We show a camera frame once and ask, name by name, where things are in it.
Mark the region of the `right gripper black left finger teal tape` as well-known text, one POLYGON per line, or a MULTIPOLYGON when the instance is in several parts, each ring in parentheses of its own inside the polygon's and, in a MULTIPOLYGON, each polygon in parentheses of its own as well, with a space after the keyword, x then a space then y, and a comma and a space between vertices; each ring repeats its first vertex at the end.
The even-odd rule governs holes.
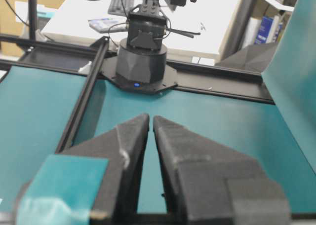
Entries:
POLYGON ((19 194, 17 225, 110 224, 137 209, 149 130, 144 113, 49 155, 19 194))

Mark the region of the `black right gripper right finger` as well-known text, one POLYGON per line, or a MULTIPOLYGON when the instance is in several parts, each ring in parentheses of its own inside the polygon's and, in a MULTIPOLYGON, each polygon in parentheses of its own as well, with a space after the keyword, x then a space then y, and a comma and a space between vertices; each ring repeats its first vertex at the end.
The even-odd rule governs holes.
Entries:
POLYGON ((167 211, 185 225, 288 225, 289 202, 253 157, 155 116, 167 211))

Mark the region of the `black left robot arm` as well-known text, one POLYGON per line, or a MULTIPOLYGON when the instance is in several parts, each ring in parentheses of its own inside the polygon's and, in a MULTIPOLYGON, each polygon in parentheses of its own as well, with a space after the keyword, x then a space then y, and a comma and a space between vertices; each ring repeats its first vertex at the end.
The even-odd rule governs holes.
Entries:
MULTIPOLYGON (((125 12, 127 37, 106 58, 104 38, 54 154, 20 190, 16 225, 110 225, 137 212, 149 121, 143 113, 99 137, 74 145, 99 74, 126 90, 153 94, 177 84, 163 40, 172 32, 160 0, 142 0, 125 12)), ((171 6, 187 1, 167 0, 171 6)))

